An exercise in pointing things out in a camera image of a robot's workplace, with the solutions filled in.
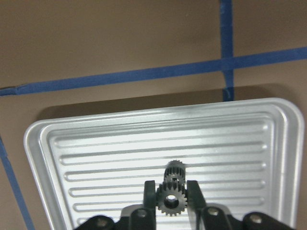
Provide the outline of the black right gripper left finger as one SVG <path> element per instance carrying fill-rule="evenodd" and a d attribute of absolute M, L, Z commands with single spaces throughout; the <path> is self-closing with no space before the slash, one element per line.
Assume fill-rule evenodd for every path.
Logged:
<path fill-rule="evenodd" d="M 145 181 L 143 192 L 143 206 L 151 211 L 156 210 L 156 190 L 155 181 Z"/>

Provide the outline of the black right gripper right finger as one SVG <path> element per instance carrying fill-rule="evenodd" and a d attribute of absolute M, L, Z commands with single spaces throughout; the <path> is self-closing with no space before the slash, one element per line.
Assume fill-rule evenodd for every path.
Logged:
<path fill-rule="evenodd" d="M 195 180 L 187 181 L 188 211 L 202 210 L 206 207 L 206 201 L 200 189 L 199 183 Z"/>

